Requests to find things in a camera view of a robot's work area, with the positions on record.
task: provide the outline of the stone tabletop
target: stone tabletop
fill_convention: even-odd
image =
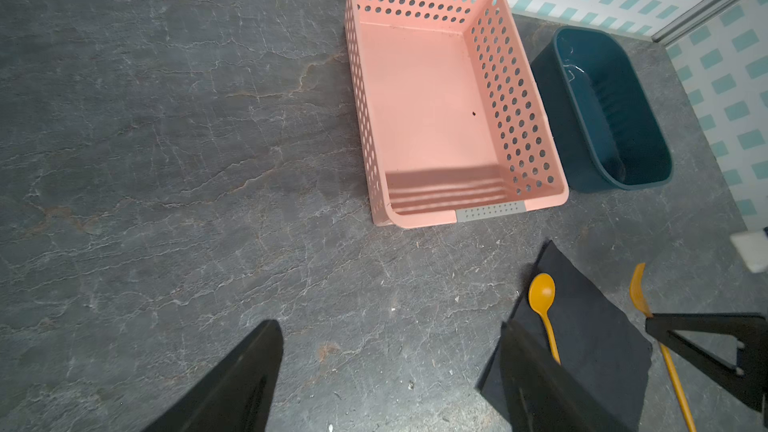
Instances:
[[[668,185],[375,227],[343,7],[0,0],[0,429],[140,430],[275,318],[268,430],[507,430],[473,387],[547,239],[639,328],[638,262],[656,312],[768,310],[658,44],[619,38],[669,143]],[[531,58],[557,27],[516,21]],[[653,360],[640,430],[685,430]],[[760,430],[677,367],[699,431]]]

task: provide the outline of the pink basket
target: pink basket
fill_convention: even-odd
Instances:
[[[373,221],[560,206],[568,184],[506,0],[347,0]]]

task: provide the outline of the black napkin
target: black napkin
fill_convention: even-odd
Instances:
[[[548,315],[562,366],[603,408],[636,430],[648,385],[650,342],[553,242],[544,246],[534,268],[534,274],[540,272],[550,274],[554,280],[554,303]],[[512,312],[512,320],[549,350],[544,324],[531,309],[527,290]],[[498,346],[477,389],[509,421],[499,374]]]

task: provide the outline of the yellow spoon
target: yellow spoon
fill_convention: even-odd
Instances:
[[[634,307],[650,318],[654,315],[650,312],[650,307],[645,301],[643,296],[643,272],[645,271],[645,263],[638,264],[634,268],[634,275],[632,275],[632,282],[629,284],[629,296],[632,298]],[[664,362],[667,364],[667,371],[670,374],[670,380],[672,380],[672,387],[674,388],[675,395],[677,395],[677,401],[680,403],[680,410],[683,412],[683,418],[685,424],[688,426],[690,432],[696,432],[696,425],[694,424],[694,416],[690,413],[688,407],[688,399],[685,398],[685,392],[683,392],[683,385],[680,383],[680,377],[677,376],[677,369],[672,362],[672,354],[666,345],[659,342],[659,348],[661,349],[661,355],[664,356]]]
[[[547,311],[554,302],[554,280],[550,274],[539,274],[534,277],[531,287],[528,288],[528,302],[531,308],[536,312],[544,322],[544,328],[547,329],[547,338],[549,339],[549,348],[552,350],[552,357],[560,364],[560,354],[558,345],[554,341],[554,331],[552,324],[547,317]]]

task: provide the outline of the teal container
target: teal container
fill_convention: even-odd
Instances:
[[[670,180],[667,143],[613,37],[561,27],[531,68],[571,188],[637,190]]]

